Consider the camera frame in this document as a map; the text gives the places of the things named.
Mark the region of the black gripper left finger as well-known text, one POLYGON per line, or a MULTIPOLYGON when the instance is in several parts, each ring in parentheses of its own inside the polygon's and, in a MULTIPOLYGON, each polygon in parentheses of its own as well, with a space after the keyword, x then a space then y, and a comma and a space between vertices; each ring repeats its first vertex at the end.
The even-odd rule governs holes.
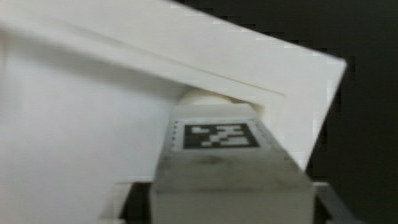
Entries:
POLYGON ((150 183, 116 183, 109 196, 108 223, 106 224, 150 224, 150 183))

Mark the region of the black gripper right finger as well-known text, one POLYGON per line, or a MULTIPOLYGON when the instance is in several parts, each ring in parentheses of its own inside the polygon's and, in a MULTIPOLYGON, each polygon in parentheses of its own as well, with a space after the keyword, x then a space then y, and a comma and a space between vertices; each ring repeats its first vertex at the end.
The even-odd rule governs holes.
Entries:
POLYGON ((312 224, 355 224, 355 217, 326 182, 314 183, 314 221, 312 224))

